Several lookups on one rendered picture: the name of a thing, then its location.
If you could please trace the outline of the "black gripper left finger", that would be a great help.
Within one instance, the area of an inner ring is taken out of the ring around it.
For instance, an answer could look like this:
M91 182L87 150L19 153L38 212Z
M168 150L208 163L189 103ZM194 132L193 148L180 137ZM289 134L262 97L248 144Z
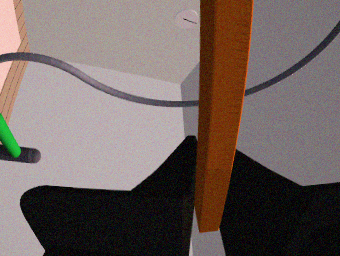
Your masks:
M187 136L130 190L33 186L20 197L21 210L44 249L189 256L197 152L197 136Z

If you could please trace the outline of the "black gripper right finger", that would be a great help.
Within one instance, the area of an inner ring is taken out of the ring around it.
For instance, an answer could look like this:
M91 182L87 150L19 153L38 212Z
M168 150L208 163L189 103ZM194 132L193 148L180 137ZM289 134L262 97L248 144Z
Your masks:
M340 182L301 186L235 149L220 217L226 256L297 256L309 234L340 222Z

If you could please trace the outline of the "orange bar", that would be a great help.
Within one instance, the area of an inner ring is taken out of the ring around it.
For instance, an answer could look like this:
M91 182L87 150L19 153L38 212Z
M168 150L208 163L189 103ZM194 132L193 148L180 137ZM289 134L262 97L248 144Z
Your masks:
M201 0L197 185L198 232L218 232L238 139L254 0Z

